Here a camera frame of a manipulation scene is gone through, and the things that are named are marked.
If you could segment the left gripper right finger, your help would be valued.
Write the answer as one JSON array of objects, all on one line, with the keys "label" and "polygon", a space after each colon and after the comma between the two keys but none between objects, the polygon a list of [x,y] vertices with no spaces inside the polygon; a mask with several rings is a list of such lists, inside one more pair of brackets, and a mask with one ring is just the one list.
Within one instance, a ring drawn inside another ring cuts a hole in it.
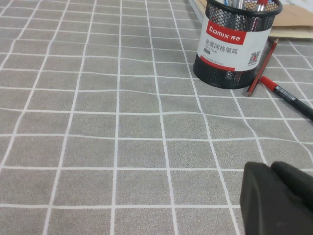
[{"label": "left gripper right finger", "polygon": [[278,175],[287,188],[306,205],[313,209],[313,177],[300,169],[286,163],[276,161],[270,168]]}]

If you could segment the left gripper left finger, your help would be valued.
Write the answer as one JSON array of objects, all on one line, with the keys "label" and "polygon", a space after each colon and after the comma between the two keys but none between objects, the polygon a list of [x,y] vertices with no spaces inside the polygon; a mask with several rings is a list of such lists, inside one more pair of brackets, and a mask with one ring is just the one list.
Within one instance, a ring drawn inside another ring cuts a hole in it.
[{"label": "left gripper left finger", "polygon": [[313,210],[263,163],[244,167],[240,206],[247,235],[311,235]]}]

